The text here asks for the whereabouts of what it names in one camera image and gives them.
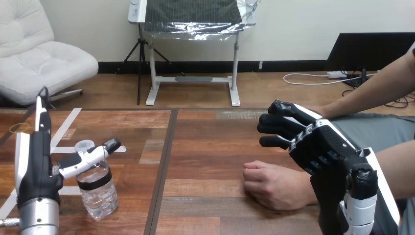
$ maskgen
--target human fist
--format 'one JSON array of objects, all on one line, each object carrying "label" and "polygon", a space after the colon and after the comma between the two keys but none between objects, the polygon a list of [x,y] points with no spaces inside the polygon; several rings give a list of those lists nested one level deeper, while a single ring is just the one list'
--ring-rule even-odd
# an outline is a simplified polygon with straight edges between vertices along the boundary
[{"label": "human fist", "polygon": [[295,210],[317,202],[310,175],[260,161],[244,164],[244,189],[272,210]]}]

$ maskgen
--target robotic hand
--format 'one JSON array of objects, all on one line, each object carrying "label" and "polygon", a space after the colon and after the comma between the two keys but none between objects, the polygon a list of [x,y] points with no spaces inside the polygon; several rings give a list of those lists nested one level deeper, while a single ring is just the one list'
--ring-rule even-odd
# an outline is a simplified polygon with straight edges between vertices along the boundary
[{"label": "robotic hand", "polygon": [[371,148],[356,151],[330,121],[297,104],[279,100],[269,107],[268,114],[261,115],[257,129],[277,134],[261,137],[262,146],[289,149],[291,158],[311,175],[324,235],[369,235],[376,220],[375,211],[382,217],[379,221],[388,224],[377,234],[397,233],[399,221],[391,216],[397,211],[396,205],[393,202],[391,209],[382,198],[382,193],[392,194],[387,184],[379,186],[378,192],[378,172],[368,164],[368,159],[376,160]]},{"label": "robotic hand", "polygon": [[46,109],[48,91],[44,87],[36,99],[35,131],[18,133],[15,176],[20,218],[5,219],[0,227],[19,226],[20,235],[57,235],[59,230],[59,190],[63,180],[105,159],[121,142],[112,139],[100,146],[78,152],[52,166],[50,158],[51,121]]}]

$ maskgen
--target metal stand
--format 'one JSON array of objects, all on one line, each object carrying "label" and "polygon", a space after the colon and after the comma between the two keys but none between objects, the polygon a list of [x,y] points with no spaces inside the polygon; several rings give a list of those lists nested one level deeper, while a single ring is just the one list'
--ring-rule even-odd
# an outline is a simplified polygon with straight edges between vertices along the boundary
[{"label": "metal stand", "polygon": [[[141,31],[140,24],[138,24],[138,31],[139,31],[140,38],[138,38],[136,45],[133,47],[133,49],[127,55],[127,57],[125,58],[125,60],[122,62],[122,67],[124,67],[125,63],[130,58],[131,54],[133,54],[134,50],[138,47],[138,45],[140,45],[140,55],[139,55],[139,62],[138,62],[138,92],[137,92],[138,94],[137,94],[137,105],[140,104],[141,68],[142,68],[142,63],[145,64],[144,45],[145,44],[149,45],[148,44],[148,41],[145,40],[144,37],[143,37],[143,33]],[[155,51],[161,58],[163,58],[169,64],[169,66],[171,66],[173,69],[177,70],[165,56],[163,56],[158,50],[156,50],[155,48],[153,48],[153,45],[151,45],[150,48],[151,48],[151,51],[150,51],[151,54],[154,54],[153,51]],[[121,74],[121,67],[117,69],[116,74]]]},{"label": "metal stand", "polygon": [[150,48],[150,71],[151,71],[151,90],[148,94],[146,105],[154,105],[157,97],[157,92],[159,91],[161,82],[226,82],[229,85],[229,92],[231,95],[232,106],[240,106],[241,102],[239,100],[238,88],[236,87],[236,76],[238,72],[238,45],[239,33],[236,35],[234,54],[233,54],[233,71],[232,76],[229,77],[204,77],[204,76],[187,76],[187,77],[162,77],[156,76],[156,65],[154,63],[154,52],[157,52],[153,48],[153,43],[150,42],[148,45]]},{"label": "metal stand", "polygon": [[55,100],[58,100],[58,99],[62,99],[62,98],[65,98],[67,96],[74,95],[74,94],[82,95],[83,91],[82,91],[82,89],[79,89],[79,90],[74,90],[74,91],[70,91],[70,92],[63,92],[63,93],[59,93],[59,94],[54,94],[50,97],[50,101],[55,101]]}]

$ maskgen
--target forearm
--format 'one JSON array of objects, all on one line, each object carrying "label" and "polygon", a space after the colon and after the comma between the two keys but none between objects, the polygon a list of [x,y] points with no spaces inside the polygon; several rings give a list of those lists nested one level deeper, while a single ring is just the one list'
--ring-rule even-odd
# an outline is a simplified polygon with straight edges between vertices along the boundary
[{"label": "forearm", "polygon": [[395,199],[415,196],[415,140],[376,153]]},{"label": "forearm", "polygon": [[336,118],[383,105],[415,90],[415,56],[408,53],[382,69],[359,88],[323,106],[326,118]]}]

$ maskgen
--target black tripod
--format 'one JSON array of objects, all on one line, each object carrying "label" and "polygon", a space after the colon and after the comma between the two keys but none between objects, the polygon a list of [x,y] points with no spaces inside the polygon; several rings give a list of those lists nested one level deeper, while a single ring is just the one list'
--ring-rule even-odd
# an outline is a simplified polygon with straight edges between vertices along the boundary
[{"label": "black tripod", "polygon": [[[136,45],[133,47],[133,49],[130,51],[130,53],[127,55],[127,58],[125,58],[124,62],[122,62],[122,68],[125,66],[125,62],[127,62],[128,58],[130,58],[131,54],[133,54],[134,50],[138,47],[138,45],[140,45],[140,55],[139,55],[139,62],[138,62],[138,95],[137,95],[137,105],[140,104],[140,91],[141,91],[141,68],[142,68],[142,63],[144,62],[145,64],[145,54],[144,54],[144,44],[148,45],[148,41],[145,40],[143,38],[143,33],[141,31],[141,26],[140,24],[138,24],[138,33],[140,35],[140,38],[138,38],[138,41],[136,43]],[[173,68],[174,70],[178,71],[176,67],[174,67],[171,62],[164,56],[162,55],[158,50],[156,50],[155,48],[153,48],[153,50],[161,57],[163,58],[168,65]],[[121,74],[121,67],[117,69],[116,74]]]}]

